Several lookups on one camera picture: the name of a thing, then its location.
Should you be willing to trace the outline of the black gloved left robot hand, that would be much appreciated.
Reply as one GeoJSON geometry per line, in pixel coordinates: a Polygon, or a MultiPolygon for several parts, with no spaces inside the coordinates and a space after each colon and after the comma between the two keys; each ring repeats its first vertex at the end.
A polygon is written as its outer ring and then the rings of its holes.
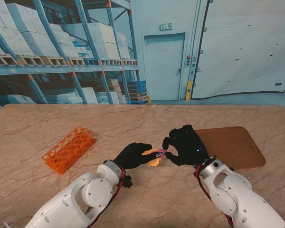
{"type": "Polygon", "coordinates": [[[136,168],[160,157],[160,153],[158,152],[143,155],[143,152],[151,149],[151,144],[133,142],[127,145],[113,162],[119,167],[123,167],[125,170],[136,168]]]}

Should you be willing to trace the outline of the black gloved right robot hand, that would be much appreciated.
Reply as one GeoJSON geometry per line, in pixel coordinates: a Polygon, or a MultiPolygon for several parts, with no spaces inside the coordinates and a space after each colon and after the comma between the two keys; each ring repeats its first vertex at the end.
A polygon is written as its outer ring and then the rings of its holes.
{"type": "Polygon", "coordinates": [[[209,158],[204,143],[190,124],[169,132],[169,136],[163,140],[162,148],[168,150],[169,146],[173,146],[178,154],[166,152],[165,156],[178,166],[200,165],[209,158]]]}

